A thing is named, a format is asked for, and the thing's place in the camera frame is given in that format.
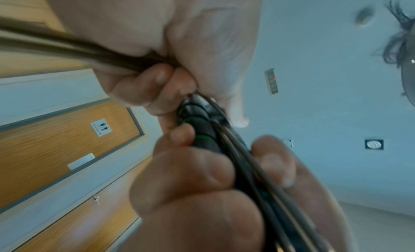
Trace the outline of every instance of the white ceiling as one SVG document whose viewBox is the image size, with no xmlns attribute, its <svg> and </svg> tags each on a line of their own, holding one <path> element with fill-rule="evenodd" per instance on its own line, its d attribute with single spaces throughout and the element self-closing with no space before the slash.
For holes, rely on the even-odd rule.
<svg viewBox="0 0 415 252">
<path fill-rule="evenodd" d="M 398 29 L 389 0 L 264 0 L 256 54 L 245 83 L 251 142 L 294 141 L 296 154 L 341 201 L 415 215 L 415 107 L 400 72 L 380 52 Z M 415 16 L 415 0 L 401 0 Z M 360 9 L 376 15 L 354 25 Z M 275 68 L 271 96 L 264 71 Z M 364 139 L 385 140 L 385 151 Z"/>
</svg>

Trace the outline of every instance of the white sign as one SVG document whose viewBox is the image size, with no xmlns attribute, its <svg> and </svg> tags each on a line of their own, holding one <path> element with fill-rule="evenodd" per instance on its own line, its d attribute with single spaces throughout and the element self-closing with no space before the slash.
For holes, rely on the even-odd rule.
<svg viewBox="0 0 415 252">
<path fill-rule="evenodd" d="M 92 128 L 94 128 L 96 134 L 101 137 L 103 135 L 109 134 L 112 132 L 111 128 L 107 124 L 105 119 L 98 120 L 96 122 L 91 123 Z"/>
<path fill-rule="evenodd" d="M 72 162 L 68 165 L 69 169 L 74 170 L 86 163 L 88 163 L 91 160 L 94 160 L 95 156 L 93 153 L 90 153 L 89 155 L 86 155 L 84 157 L 82 157 L 81 159 L 76 160 L 75 162 Z"/>
</svg>

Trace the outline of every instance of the skin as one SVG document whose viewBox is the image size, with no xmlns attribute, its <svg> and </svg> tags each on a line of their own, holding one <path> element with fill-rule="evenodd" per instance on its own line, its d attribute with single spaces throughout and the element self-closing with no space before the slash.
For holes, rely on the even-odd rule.
<svg viewBox="0 0 415 252">
<path fill-rule="evenodd" d="M 193 128 L 185 124 L 157 142 L 152 163 L 130 192 L 143 224 L 120 251 L 261 251 L 264 222 L 251 199 L 232 189 L 231 161 L 190 147 L 194 137 Z M 338 203 L 280 140 L 261 137 L 253 143 L 252 154 L 337 252 L 355 251 Z"/>
<path fill-rule="evenodd" d="M 143 73 L 94 64 L 104 91 L 127 106 L 144 106 L 175 126 L 183 96 L 215 98 L 237 127 L 242 83 L 255 49 L 261 0 L 47 0 L 68 31 L 114 51 L 175 57 L 186 69 L 158 64 Z"/>
</svg>

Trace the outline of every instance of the wood panel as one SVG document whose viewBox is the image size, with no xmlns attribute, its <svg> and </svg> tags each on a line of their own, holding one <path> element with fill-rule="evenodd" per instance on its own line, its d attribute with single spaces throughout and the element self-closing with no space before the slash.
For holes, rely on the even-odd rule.
<svg viewBox="0 0 415 252">
<path fill-rule="evenodd" d="M 112 132 L 98 137 L 92 122 L 105 119 Z M 68 164 L 96 158 L 140 136 L 128 110 L 104 101 L 0 132 L 0 208 L 69 174 Z"/>
<path fill-rule="evenodd" d="M 104 252 L 137 218 L 128 191 L 150 158 L 100 191 L 15 252 Z"/>
<path fill-rule="evenodd" d="M 64 31 L 45 0 L 0 0 L 0 16 Z M 0 52 L 0 78 L 89 68 L 86 62 L 57 57 Z"/>
</svg>

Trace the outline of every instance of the restroom sign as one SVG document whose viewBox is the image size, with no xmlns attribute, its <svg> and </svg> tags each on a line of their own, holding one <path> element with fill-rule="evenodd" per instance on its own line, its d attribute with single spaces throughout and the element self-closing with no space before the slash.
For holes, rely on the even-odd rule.
<svg viewBox="0 0 415 252">
<path fill-rule="evenodd" d="M 109 127 L 107 121 L 105 119 L 101 119 L 91 123 L 92 128 L 94 128 L 96 134 L 101 137 L 103 135 L 109 134 L 112 132 L 111 128 Z"/>
</svg>

